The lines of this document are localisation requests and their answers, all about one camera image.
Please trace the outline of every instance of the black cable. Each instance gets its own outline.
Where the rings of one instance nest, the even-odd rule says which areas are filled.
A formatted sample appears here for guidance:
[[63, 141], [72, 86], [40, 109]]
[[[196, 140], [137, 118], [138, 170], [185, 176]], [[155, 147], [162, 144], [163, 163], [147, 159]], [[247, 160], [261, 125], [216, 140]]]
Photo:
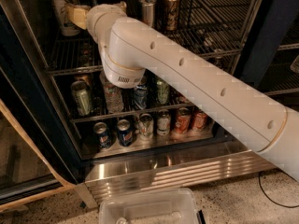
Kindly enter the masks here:
[[259, 185], [260, 185], [260, 188], [264, 194], [264, 196], [266, 196], [267, 199], [269, 199], [272, 203], [276, 204], [276, 205], [280, 205], [282, 207], [286, 207], [286, 208], [297, 208], [299, 207], [299, 205], [284, 205], [284, 204], [280, 204], [280, 203], [277, 203], [275, 201], [273, 201], [266, 193], [265, 191], [263, 190], [263, 187], [262, 187], [262, 184], [261, 184], [261, 176], [262, 176], [262, 172], [259, 173]]

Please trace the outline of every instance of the plastic bottle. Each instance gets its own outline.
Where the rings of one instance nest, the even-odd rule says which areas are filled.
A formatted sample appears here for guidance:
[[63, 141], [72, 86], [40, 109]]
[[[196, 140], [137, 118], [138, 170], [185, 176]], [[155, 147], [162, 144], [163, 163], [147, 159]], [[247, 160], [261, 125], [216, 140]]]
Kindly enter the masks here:
[[109, 113], [122, 112], [123, 100], [122, 100], [121, 88], [113, 85], [106, 78], [104, 71], [102, 71], [100, 74], [100, 80], [103, 86], [108, 112]]

